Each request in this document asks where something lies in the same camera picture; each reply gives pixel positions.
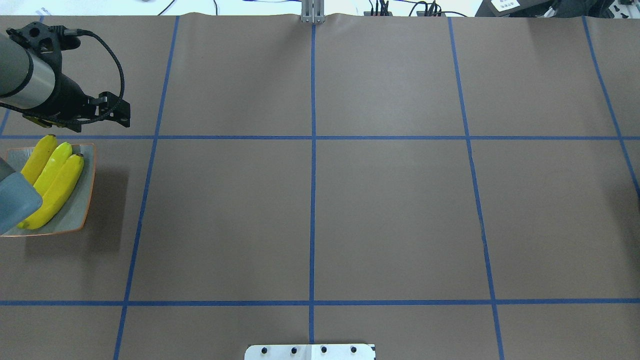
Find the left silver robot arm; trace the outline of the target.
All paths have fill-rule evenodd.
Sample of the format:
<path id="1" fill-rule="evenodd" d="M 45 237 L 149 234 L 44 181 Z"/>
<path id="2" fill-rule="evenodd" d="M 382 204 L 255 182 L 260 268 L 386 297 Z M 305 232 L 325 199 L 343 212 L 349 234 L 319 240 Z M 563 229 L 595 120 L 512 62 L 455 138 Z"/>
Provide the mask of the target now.
<path id="1" fill-rule="evenodd" d="M 124 100 L 125 75 L 114 51 L 85 29 L 33 22 L 9 28 L 1 38 L 1 106 L 43 128 L 80 132 L 84 125 L 114 121 L 130 127 L 131 106 Z M 62 71 L 62 52 L 96 39 L 118 70 L 119 92 L 87 95 Z M 22 168 L 1 160 L 1 232 L 38 230 L 66 205 L 82 177 L 85 158 L 71 144 L 46 135 L 30 150 Z"/>

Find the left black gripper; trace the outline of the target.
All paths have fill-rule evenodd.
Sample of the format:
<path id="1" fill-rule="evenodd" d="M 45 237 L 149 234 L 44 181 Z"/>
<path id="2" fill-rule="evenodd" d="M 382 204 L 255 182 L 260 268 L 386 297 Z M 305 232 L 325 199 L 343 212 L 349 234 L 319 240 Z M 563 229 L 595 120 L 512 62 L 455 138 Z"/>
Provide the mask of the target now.
<path id="1" fill-rule="evenodd" d="M 82 126 L 98 121 L 112 121 L 124 128 L 131 127 L 131 105 L 112 92 L 104 91 L 94 100 L 63 73 L 56 75 L 51 96 L 43 104 L 28 109 L 25 118 L 44 128 L 64 128 L 75 133 Z"/>

